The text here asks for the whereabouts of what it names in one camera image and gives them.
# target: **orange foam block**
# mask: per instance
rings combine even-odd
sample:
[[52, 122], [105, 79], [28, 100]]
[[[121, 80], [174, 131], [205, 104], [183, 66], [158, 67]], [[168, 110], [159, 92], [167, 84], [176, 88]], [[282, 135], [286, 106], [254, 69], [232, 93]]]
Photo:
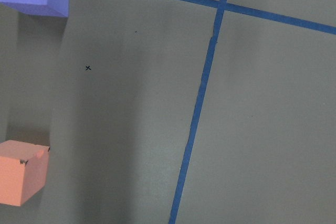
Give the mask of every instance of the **orange foam block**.
[[46, 183], [49, 146], [14, 140], [0, 144], [0, 203], [21, 206]]

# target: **gray floor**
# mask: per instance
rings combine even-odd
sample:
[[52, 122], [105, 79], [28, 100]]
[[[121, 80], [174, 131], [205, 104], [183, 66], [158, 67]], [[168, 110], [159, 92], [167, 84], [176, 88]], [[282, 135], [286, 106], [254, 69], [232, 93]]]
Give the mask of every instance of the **gray floor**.
[[[336, 25], [334, 0], [228, 1]], [[167, 223], [215, 13], [0, 6], [0, 142], [51, 145], [46, 187], [0, 223]], [[176, 223], [336, 222], [335, 51], [335, 35], [225, 13]]]
[[335, 35], [222, 25], [176, 223], [335, 223]]

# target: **handwritten mark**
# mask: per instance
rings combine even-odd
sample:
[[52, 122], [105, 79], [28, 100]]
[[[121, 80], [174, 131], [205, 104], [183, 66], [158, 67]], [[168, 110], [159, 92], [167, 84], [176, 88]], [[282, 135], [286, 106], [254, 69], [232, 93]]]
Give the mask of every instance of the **handwritten mark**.
[[22, 164], [25, 164], [25, 166], [27, 165], [27, 163], [28, 163], [28, 160], [27, 161], [25, 161], [25, 160], [23, 160], [23, 159], [20, 159], [20, 164], [22, 165]]

